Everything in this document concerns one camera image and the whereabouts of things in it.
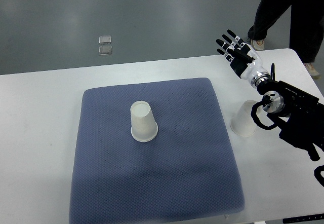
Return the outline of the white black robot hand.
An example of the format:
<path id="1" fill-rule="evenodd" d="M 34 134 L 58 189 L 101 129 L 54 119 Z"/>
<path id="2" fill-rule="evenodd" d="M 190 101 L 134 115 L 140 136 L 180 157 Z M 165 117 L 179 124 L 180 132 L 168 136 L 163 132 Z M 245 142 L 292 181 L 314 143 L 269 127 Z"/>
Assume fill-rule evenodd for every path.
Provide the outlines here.
<path id="1" fill-rule="evenodd" d="M 263 67 L 262 60 L 251 45 L 244 43 L 244 40 L 232 30 L 227 33 L 237 42 L 223 34 L 221 39 L 216 39 L 216 43 L 226 52 L 217 49 L 217 52 L 230 62 L 230 67 L 241 79 L 249 82 L 250 85 L 259 85 L 269 79 L 269 72 Z"/>

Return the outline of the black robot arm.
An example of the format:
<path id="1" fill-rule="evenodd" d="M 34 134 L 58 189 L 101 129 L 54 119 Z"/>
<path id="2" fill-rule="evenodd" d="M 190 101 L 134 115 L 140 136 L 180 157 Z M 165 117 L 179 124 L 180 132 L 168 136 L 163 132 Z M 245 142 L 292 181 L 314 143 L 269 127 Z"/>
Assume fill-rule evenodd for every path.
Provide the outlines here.
<path id="1" fill-rule="evenodd" d="M 316 148 L 323 149 L 323 104 L 319 99 L 286 82 L 276 81 L 275 66 L 267 71 L 258 53 L 233 31 L 228 30 L 216 43 L 217 51 L 234 73 L 262 96 L 251 109 L 254 123 L 265 130 L 278 127 L 280 139 L 307 151 L 312 161 L 318 161 Z"/>

